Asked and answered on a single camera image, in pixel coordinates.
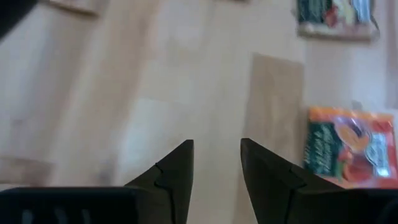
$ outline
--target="wooden floor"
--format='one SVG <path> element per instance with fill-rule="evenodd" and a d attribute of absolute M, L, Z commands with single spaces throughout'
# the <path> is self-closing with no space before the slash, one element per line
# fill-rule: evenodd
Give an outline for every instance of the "wooden floor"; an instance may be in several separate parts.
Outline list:
<path fill-rule="evenodd" d="M 290 1 L 39 5 L 0 43 L 0 156 L 52 163 L 46 185 L 122 185 L 194 139 L 188 223 L 255 223 L 242 137 L 299 164 L 309 105 L 398 116 L 395 17 L 377 3 L 372 45 L 299 39 Z"/>

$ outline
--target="food packaging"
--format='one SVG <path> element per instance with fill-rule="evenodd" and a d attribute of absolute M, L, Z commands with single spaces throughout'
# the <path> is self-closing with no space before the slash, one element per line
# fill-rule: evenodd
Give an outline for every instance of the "food packaging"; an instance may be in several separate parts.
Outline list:
<path fill-rule="evenodd" d="M 297 0 L 298 34 L 372 41 L 380 36 L 374 0 Z"/>
<path fill-rule="evenodd" d="M 344 188 L 398 188 L 391 114 L 309 109 L 304 168 Z"/>

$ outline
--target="plastic bag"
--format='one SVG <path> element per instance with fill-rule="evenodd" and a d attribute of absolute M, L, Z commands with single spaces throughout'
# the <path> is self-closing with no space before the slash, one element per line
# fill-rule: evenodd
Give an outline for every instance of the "plastic bag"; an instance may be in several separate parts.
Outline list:
<path fill-rule="evenodd" d="M 398 188 L 393 116 L 309 111 L 304 168 L 345 188 Z"/>
<path fill-rule="evenodd" d="M 338 40 L 376 40 L 374 0 L 297 0 L 298 34 Z"/>

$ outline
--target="black object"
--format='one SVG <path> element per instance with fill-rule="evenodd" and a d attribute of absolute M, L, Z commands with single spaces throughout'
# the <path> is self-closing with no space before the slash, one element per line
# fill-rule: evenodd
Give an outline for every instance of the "black object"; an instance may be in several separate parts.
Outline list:
<path fill-rule="evenodd" d="M 342 189 L 241 140 L 244 180 L 259 224 L 398 223 L 398 191 Z"/>
<path fill-rule="evenodd" d="M 192 183 L 193 141 L 186 140 L 125 187 L 0 192 L 0 223 L 185 224 Z"/>
<path fill-rule="evenodd" d="M 0 41 L 30 12 L 37 1 L 38 0 L 2 0 L 0 2 Z"/>

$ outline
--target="black plastic part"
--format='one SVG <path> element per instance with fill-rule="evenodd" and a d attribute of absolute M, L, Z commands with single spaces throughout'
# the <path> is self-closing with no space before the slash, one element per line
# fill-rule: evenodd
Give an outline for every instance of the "black plastic part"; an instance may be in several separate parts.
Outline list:
<path fill-rule="evenodd" d="M 157 209 L 165 217 L 171 215 L 173 224 L 187 222 L 188 209 L 193 184 L 193 140 L 186 140 L 169 155 L 156 163 L 147 172 L 143 173 L 130 183 L 127 187 L 144 187 L 150 189 L 152 196 L 163 197 L 167 192 L 170 203 L 163 208 Z M 148 217 L 150 221 L 159 223 L 160 220 L 153 216 L 150 210 Z"/>
<path fill-rule="evenodd" d="M 125 187 L 0 192 L 0 223 L 186 224 L 192 184 L 193 141 L 187 140 Z"/>
<path fill-rule="evenodd" d="M 0 2 L 0 41 L 37 2 L 38 0 L 2 0 Z"/>
<path fill-rule="evenodd" d="M 342 189 L 250 139 L 241 161 L 259 224 L 398 223 L 397 190 Z"/>

